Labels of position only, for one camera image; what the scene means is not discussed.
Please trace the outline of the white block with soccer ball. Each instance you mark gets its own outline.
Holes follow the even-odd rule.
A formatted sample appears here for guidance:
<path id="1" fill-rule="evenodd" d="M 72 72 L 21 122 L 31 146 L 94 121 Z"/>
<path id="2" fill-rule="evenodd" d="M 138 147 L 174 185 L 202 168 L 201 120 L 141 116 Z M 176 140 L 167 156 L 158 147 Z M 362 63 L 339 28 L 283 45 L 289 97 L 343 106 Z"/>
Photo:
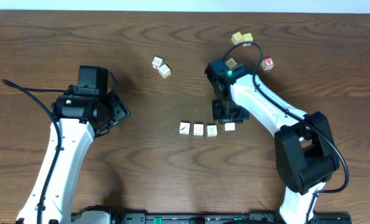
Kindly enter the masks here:
<path id="1" fill-rule="evenodd" d="M 225 131 L 234 131 L 236 129 L 235 123 L 225 123 L 224 124 L 224 130 Z"/>

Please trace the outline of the white block with goblet print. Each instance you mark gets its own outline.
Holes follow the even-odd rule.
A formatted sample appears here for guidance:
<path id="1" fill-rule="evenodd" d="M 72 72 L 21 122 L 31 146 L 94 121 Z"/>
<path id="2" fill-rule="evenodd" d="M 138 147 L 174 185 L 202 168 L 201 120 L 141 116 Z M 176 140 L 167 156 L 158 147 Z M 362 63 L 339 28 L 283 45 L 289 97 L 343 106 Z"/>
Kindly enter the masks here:
<path id="1" fill-rule="evenodd" d="M 206 130 L 207 130 L 207 136 L 208 137 L 215 137 L 218 134 L 218 129 L 217 129 L 217 125 L 216 124 L 214 124 L 214 125 L 208 125 L 206 127 Z"/>

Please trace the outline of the white block with faint print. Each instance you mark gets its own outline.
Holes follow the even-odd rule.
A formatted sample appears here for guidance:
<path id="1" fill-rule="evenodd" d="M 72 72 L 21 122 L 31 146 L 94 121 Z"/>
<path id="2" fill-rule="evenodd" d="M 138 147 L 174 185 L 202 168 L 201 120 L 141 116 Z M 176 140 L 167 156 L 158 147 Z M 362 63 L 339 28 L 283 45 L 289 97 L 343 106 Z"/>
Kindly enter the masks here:
<path id="1" fill-rule="evenodd" d="M 204 124 L 195 123 L 193 125 L 193 135 L 202 136 L 204 134 Z"/>

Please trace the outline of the white block with hammer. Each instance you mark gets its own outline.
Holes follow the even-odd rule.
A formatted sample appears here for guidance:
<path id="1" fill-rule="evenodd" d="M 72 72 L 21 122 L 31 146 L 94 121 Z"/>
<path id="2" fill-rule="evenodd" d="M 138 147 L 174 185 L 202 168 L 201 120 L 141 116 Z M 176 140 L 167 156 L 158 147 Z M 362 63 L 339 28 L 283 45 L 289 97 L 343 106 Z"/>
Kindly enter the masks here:
<path id="1" fill-rule="evenodd" d="M 187 122 L 181 122 L 180 123 L 180 129 L 179 129 L 180 134 L 190 134 L 190 123 Z"/>

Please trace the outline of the cream block with faint drawing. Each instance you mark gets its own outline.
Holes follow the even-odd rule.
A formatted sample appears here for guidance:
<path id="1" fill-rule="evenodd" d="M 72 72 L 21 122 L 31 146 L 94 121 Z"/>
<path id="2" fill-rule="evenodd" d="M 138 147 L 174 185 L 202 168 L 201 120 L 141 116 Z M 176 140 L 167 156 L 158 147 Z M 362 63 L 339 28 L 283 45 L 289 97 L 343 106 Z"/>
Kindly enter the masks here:
<path id="1" fill-rule="evenodd" d="M 225 61 L 225 64 L 226 66 L 229 68 L 229 69 L 232 69 L 233 67 L 235 67 L 238 63 L 235 61 L 234 58 L 230 58 L 229 60 Z"/>

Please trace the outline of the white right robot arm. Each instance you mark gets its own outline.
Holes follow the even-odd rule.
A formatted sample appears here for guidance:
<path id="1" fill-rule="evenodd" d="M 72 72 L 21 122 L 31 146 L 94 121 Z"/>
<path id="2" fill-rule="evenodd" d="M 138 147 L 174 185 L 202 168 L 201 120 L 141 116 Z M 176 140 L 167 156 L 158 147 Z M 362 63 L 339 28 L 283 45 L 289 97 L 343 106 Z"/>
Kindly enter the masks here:
<path id="1" fill-rule="evenodd" d="M 316 193 L 339 169 L 330 125 L 324 114 L 307 114 L 284 101 L 246 65 L 229 68 L 211 62 L 205 75 L 220 96 L 213 103 L 214 118 L 232 122 L 242 109 L 253 115 L 274 137 L 276 168 L 286 186 L 279 214 L 284 223 L 308 223 Z"/>

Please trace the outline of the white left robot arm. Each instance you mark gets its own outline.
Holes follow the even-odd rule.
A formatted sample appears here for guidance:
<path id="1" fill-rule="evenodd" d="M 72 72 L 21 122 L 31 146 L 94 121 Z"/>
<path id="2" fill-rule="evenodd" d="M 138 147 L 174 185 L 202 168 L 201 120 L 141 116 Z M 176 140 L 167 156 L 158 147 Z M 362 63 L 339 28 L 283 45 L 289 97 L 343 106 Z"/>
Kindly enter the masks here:
<path id="1" fill-rule="evenodd" d="M 72 204 L 81 166 L 94 139 L 130 115 L 117 94 L 84 88 L 57 98 L 47 152 L 17 223 L 72 223 Z"/>

